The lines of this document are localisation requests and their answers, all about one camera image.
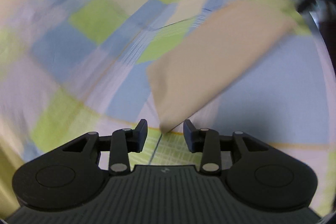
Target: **folded cloth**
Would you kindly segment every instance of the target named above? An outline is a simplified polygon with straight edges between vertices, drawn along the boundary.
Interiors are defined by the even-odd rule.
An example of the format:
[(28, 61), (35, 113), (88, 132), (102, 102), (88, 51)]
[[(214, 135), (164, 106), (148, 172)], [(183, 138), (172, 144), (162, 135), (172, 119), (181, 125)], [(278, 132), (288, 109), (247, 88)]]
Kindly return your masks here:
[(237, 0), (147, 68), (163, 133), (216, 97), (295, 22), (277, 10)]

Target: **beige cloth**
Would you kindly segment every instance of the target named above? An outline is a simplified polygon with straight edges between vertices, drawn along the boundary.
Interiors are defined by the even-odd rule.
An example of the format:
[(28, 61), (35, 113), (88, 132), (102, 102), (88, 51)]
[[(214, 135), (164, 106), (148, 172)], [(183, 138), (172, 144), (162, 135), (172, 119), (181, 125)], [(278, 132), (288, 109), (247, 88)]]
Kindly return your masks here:
[(237, 0), (147, 69), (166, 133), (201, 109), (295, 26), (269, 6)]

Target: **bedsheet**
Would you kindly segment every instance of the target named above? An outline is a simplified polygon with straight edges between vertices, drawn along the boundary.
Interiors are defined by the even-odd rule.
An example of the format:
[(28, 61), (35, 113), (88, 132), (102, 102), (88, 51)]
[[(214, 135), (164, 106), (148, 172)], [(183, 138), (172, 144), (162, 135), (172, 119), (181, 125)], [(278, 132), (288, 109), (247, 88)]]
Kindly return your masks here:
[[(12, 132), (5, 139), (28, 161), (88, 131), (109, 135), (145, 118), (147, 141), (130, 154), (132, 166), (198, 165), (181, 126), (161, 134), (146, 68), (230, 1), (30, 0), (0, 29), (0, 113)], [(336, 182), (329, 56), (291, 0), (252, 1), (297, 27), (190, 119), (224, 135), (245, 131), (309, 164), (319, 178), (311, 206), (327, 214)]]

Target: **ribbed plastic surface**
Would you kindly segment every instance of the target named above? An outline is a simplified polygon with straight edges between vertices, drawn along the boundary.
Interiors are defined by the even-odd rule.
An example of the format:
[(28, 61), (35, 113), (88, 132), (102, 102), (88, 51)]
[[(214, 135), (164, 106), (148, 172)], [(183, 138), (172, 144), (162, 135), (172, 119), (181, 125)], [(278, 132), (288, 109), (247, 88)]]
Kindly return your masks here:
[(318, 216), (304, 208), (290, 213), (261, 212), (230, 196), (216, 177), (193, 166), (137, 166), (113, 177), (87, 204), (63, 212), (21, 208), (8, 224), (313, 224)]

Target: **logo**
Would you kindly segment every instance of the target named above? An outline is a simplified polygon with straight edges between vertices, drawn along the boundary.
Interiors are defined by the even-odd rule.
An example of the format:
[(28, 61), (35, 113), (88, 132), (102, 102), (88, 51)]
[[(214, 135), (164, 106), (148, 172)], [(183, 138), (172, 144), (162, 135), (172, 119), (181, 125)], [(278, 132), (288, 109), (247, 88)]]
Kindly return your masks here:
[(161, 169), (162, 173), (168, 173), (169, 171), (170, 171), (170, 169), (167, 168), (167, 167)]

